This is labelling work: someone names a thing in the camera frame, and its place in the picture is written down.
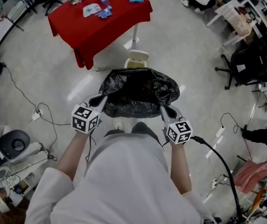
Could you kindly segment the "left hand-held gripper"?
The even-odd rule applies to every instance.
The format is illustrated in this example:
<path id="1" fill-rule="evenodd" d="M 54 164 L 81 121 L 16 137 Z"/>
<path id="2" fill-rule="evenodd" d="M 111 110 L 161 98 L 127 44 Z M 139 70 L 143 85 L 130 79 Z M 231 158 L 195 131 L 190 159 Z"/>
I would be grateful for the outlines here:
<path id="1" fill-rule="evenodd" d="M 81 104 L 74 107 L 71 113 L 71 127 L 81 133 L 91 133 L 99 125 L 107 99 L 107 96 L 100 93 L 87 96 Z"/>

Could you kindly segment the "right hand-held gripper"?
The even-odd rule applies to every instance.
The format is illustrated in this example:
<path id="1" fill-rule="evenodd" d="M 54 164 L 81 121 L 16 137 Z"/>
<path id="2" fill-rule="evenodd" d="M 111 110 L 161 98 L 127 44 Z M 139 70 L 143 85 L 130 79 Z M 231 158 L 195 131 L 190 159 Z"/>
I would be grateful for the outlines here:
<path id="1" fill-rule="evenodd" d="M 190 140 L 193 134 L 193 128 L 189 120 L 183 120 L 184 116 L 176 107 L 170 105 L 160 106 L 160 113 L 165 125 L 164 135 L 166 141 L 171 141 L 174 144 L 183 144 Z"/>

